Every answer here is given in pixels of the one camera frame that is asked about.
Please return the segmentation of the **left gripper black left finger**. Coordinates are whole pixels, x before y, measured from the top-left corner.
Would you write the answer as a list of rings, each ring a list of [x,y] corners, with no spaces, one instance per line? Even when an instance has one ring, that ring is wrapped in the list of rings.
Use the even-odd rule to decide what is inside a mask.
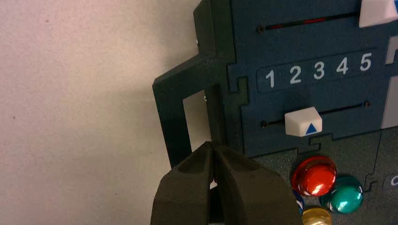
[[[204,142],[165,174],[153,200],[152,225],[207,225],[214,147]]]

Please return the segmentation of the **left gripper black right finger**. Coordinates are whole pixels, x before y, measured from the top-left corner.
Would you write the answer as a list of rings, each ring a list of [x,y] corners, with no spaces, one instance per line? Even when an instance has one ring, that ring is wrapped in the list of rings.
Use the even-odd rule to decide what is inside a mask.
[[[300,225],[296,198],[275,171],[227,146],[214,150],[214,172],[227,225]]]

